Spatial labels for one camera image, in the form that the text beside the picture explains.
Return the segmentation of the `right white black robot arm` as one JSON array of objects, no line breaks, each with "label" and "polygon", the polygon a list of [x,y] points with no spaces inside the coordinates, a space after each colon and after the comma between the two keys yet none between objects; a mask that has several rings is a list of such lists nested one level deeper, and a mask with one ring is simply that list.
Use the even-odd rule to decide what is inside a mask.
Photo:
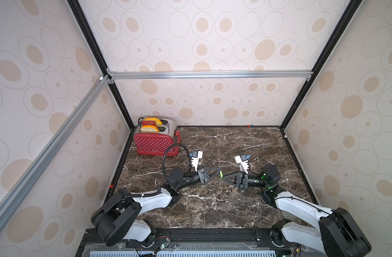
[{"label": "right white black robot arm", "polygon": [[328,257],[364,257],[371,252],[370,242],[346,209],[329,209],[303,200],[280,187],[280,178],[277,166],[268,164],[258,174],[234,172],[222,180],[242,191],[258,188],[262,202],[307,223],[302,226],[283,219],[274,224],[270,237],[276,247],[297,243]]}]

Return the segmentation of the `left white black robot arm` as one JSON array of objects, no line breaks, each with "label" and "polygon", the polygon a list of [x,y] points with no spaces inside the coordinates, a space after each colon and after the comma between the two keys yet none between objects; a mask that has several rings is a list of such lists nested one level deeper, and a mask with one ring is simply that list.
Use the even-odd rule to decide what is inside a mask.
[{"label": "left white black robot arm", "polygon": [[[188,169],[184,171],[179,166],[167,173],[165,161],[172,148],[183,148],[186,152]],[[162,158],[162,173],[166,183],[154,191],[132,193],[122,188],[110,197],[91,218],[91,222],[106,246],[113,246],[122,240],[134,240],[149,247],[156,240],[156,230],[146,221],[137,217],[154,209],[173,206],[182,197],[181,189],[193,185],[204,185],[222,174],[219,167],[202,167],[192,170],[192,161],[199,162],[199,156],[194,157],[187,147],[181,143],[169,146]]]}]

